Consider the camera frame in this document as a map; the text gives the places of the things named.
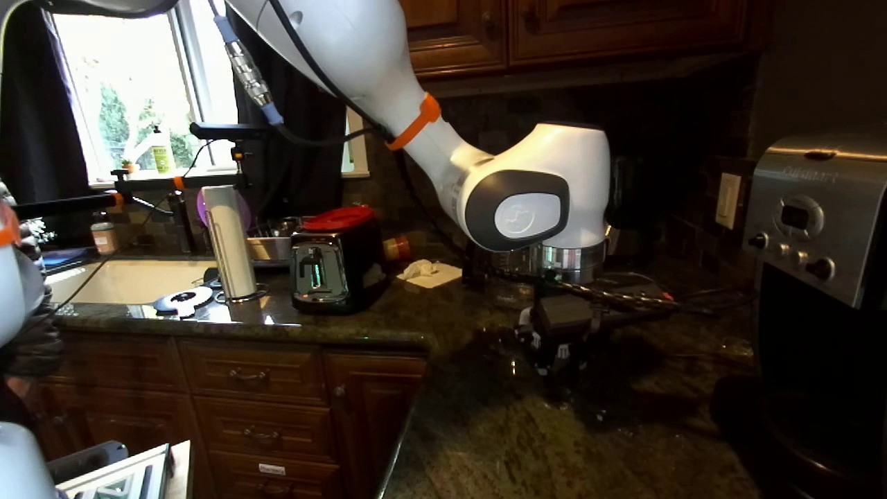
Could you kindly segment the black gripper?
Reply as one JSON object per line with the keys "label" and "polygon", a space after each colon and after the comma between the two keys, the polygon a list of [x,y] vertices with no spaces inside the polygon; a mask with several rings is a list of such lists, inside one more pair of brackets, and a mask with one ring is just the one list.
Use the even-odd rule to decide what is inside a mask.
{"label": "black gripper", "polygon": [[535,296],[520,312],[517,337],[535,375],[558,380],[580,372],[587,337],[601,326],[601,309],[587,296],[599,276],[604,247],[544,247],[535,262]]}

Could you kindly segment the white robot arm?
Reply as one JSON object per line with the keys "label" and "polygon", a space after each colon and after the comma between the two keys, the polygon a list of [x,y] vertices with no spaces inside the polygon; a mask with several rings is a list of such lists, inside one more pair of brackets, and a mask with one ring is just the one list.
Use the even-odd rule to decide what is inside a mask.
{"label": "white robot arm", "polygon": [[291,70],[389,133],[445,212],[488,248],[532,247],[539,276],[583,289],[608,237],[610,143],[590,124],[540,122],[504,151],[468,143],[421,88],[400,0],[209,0],[230,70],[274,131],[284,111],[248,52],[256,32]]}

